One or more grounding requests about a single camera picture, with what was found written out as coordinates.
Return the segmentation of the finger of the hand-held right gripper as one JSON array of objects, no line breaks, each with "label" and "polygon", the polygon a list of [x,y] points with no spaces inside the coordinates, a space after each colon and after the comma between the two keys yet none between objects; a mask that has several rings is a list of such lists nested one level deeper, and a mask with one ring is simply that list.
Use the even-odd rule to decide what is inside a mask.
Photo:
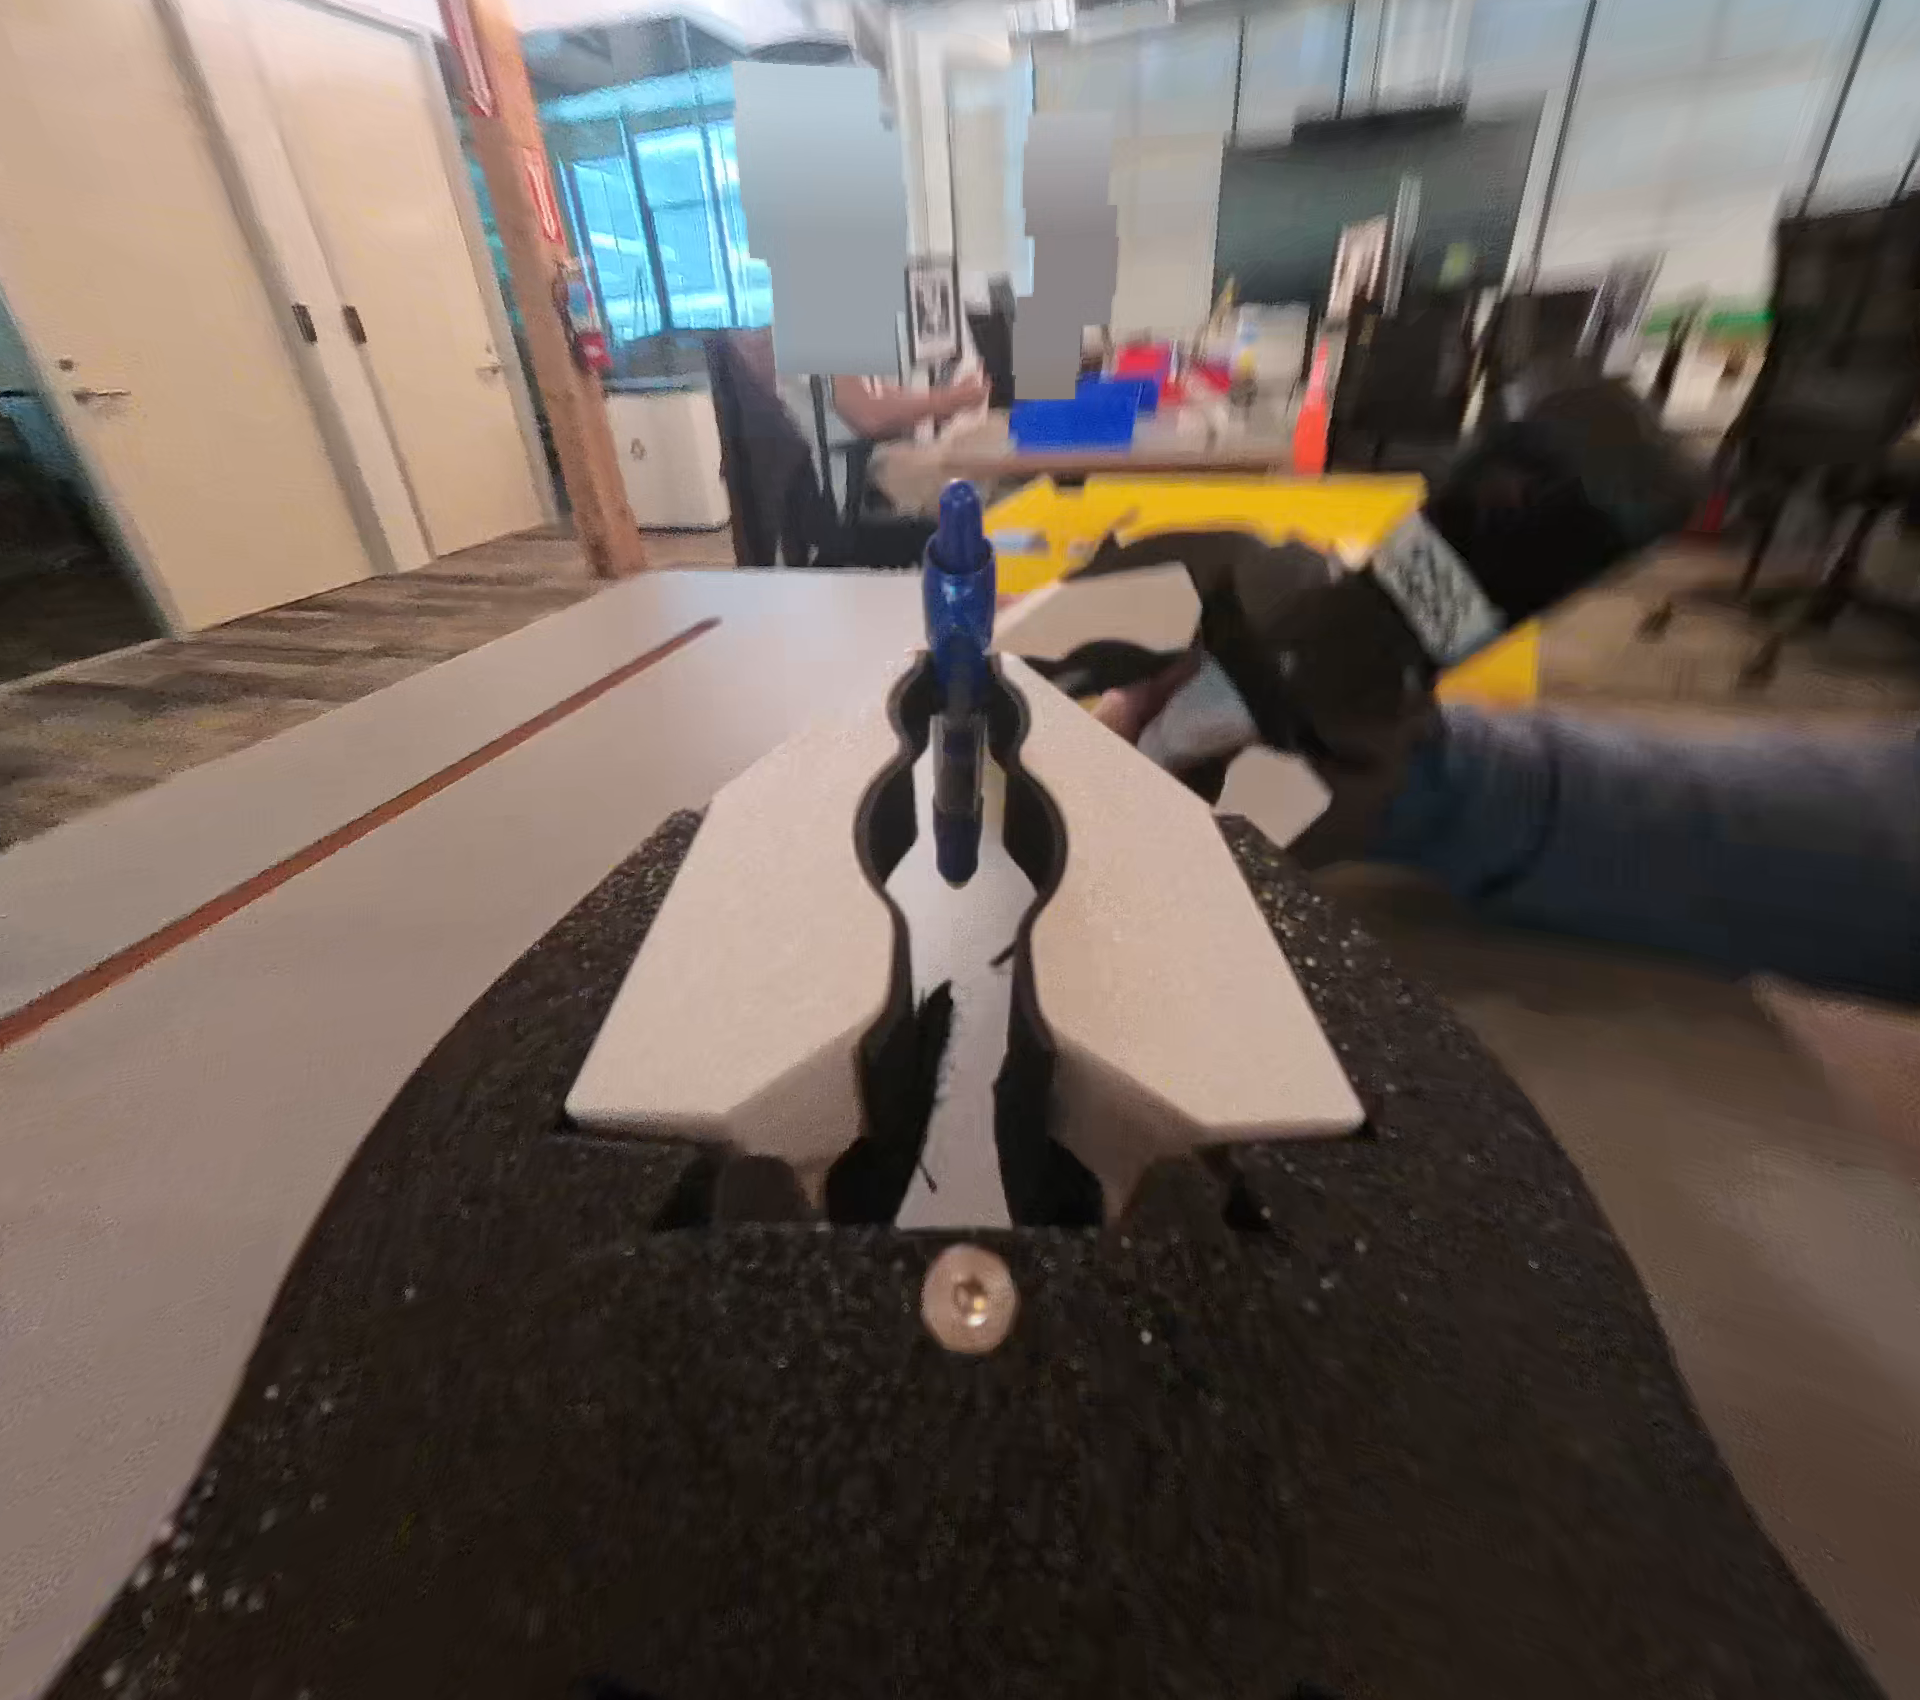
[{"label": "finger of the hand-held right gripper", "polygon": [[1254,824],[1287,849],[1323,821],[1332,792],[1298,753],[1264,740],[1224,668],[1206,656],[1145,725],[1145,758],[1220,818]]},{"label": "finger of the hand-held right gripper", "polygon": [[1187,564],[1076,575],[1004,609],[994,655],[1019,661],[1071,700],[1159,680],[1196,650],[1203,596]]}]

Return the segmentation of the dark wall screen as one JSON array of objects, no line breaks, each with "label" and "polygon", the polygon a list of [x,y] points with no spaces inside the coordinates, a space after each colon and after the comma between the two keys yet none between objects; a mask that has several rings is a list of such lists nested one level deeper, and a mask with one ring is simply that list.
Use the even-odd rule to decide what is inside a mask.
[{"label": "dark wall screen", "polygon": [[1300,116],[1285,143],[1220,157],[1213,288],[1253,304],[1325,304],[1341,235],[1393,217],[1417,185],[1404,283],[1494,291],[1513,263],[1543,100]]}]

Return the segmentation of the large paned window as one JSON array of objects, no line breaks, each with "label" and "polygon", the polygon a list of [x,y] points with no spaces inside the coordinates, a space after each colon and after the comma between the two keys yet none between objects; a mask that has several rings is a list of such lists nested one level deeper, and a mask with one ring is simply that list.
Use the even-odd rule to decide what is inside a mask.
[{"label": "large paned window", "polygon": [[751,250],[735,110],[543,120],[561,205],[616,346],[772,324]]}]

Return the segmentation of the wooden office desk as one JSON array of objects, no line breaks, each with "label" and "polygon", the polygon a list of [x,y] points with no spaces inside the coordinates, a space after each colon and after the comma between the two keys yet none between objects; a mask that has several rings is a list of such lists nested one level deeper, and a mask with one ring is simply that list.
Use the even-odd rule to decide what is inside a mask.
[{"label": "wooden office desk", "polygon": [[993,489],[1030,481],[1083,485],[1092,479],[1268,479],[1293,466],[1293,449],[1283,438],[1235,436],[1198,441],[1150,436],[1126,450],[1016,450],[1008,443],[962,441],[892,443],[877,449],[872,473],[892,499],[910,491],[943,489],[951,481]]}]

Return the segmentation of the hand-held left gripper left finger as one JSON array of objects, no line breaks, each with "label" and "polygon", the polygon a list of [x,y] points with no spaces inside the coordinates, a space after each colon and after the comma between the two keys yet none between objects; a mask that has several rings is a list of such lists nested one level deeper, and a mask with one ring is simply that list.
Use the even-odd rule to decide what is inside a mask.
[{"label": "hand-held left gripper left finger", "polygon": [[921,837],[934,687],[928,656],[902,656],[875,705],[708,803],[567,1093],[574,1131],[783,1174],[837,1226],[901,1219],[954,1026],[891,892]]}]

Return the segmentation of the small framed marker sign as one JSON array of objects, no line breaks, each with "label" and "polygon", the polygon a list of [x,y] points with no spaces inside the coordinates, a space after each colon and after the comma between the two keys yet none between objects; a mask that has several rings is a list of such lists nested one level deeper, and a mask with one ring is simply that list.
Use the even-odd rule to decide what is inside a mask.
[{"label": "small framed marker sign", "polygon": [[921,371],[953,366],[964,352],[964,307],[956,260],[915,254],[905,266],[909,360]]}]

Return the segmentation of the black pen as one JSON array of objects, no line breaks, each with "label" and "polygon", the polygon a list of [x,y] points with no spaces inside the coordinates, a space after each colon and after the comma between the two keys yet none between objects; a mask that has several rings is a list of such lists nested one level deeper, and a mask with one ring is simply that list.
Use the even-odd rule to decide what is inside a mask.
[{"label": "black pen", "polygon": [[925,653],[934,679],[930,823],[940,880],[967,888],[979,872],[990,748],[997,632],[997,548],[981,494],[951,481],[925,548]]}]

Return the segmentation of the red fire extinguisher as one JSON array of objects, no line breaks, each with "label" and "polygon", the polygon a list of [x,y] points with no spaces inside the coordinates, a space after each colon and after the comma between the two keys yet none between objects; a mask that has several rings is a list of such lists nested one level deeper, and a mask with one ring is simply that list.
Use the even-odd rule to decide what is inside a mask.
[{"label": "red fire extinguisher", "polygon": [[599,303],[582,263],[574,257],[554,260],[551,301],[577,371],[604,380],[612,369],[612,349],[603,327]]}]

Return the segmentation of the office chair with brown jacket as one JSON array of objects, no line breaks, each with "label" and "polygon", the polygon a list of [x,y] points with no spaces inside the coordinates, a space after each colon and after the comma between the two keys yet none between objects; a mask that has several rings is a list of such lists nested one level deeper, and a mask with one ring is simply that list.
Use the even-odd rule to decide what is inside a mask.
[{"label": "office chair with brown jacket", "polygon": [[827,571],[841,550],[841,529],[815,453],[781,393],[769,328],[710,332],[705,354],[735,562]]}]

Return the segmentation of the yellow plastic bin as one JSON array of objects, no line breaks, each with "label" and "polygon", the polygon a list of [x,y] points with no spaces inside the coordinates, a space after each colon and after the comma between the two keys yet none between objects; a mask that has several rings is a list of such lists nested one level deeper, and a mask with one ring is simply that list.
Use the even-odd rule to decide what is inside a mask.
[{"label": "yellow plastic bin", "polygon": [[1092,477],[1076,494],[1044,479],[985,516],[1000,594],[1155,562],[1181,562],[1203,596],[1196,650],[1229,674],[1260,739],[1331,761],[1341,729],[1417,721],[1435,697],[1535,653],[1528,627],[1496,630],[1465,557],[1443,542],[1439,493],[1418,477]]}]

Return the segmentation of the white recycling cabinet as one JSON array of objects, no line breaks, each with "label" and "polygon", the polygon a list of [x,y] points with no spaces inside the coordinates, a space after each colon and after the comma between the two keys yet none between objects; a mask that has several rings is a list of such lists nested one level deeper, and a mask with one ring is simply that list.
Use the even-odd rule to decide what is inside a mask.
[{"label": "white recycling cabinet", "polygon": [[606,393],[621,479],[645,534],[727,534],[732,504],[710,393],[702,386]]}]

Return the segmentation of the wooden post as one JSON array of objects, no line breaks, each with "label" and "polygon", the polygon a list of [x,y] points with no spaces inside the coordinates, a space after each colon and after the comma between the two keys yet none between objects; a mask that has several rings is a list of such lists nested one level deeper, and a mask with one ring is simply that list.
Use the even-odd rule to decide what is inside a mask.
[{"label": "wooden post", "polygon": [[512,0],[439,5],[574,537],[603,578],[627,580],[646,568],[646,550],[622,482],[603,379],[578,358],[567,323],[574,253]]}]

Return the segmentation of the small blue plastic bin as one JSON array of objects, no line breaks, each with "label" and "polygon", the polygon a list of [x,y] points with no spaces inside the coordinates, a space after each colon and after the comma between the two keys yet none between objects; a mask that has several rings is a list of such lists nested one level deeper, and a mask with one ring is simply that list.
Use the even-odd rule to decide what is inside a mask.
[{"label": "small blue plastic bin", "polygon": [[1159,413],[1157,377],[1084,377],[1066,398],[1021,401],[1011,409],[1007,434],[1021,454],[1126,454],[1134,450],[1140,420]]}]

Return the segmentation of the orange traffic cone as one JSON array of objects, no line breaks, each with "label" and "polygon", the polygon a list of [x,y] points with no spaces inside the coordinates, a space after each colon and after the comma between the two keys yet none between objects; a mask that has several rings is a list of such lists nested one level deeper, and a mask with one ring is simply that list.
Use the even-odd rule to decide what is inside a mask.
[{"label": "orange traffic cone", "polygon": [[1308,375],[1293,422],[1290,473],[1297,481],[1319,481],[1327,473],[1332,441],[1335,383],[1335,341],[1323,336],[1313,346]]}]

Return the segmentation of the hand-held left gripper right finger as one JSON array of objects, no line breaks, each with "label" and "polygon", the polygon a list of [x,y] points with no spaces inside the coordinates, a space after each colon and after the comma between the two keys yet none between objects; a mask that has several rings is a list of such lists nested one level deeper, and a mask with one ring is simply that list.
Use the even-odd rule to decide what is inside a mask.
[{"label": "hand-held left gripper right finger", "polygon": [[1019,1229],[1118,1219],[1220,1149],[1345,1140],[1367,1112],[1213,806],[1019,656],[997,661],[1000,839],[1030,886],[994,1082]]}]

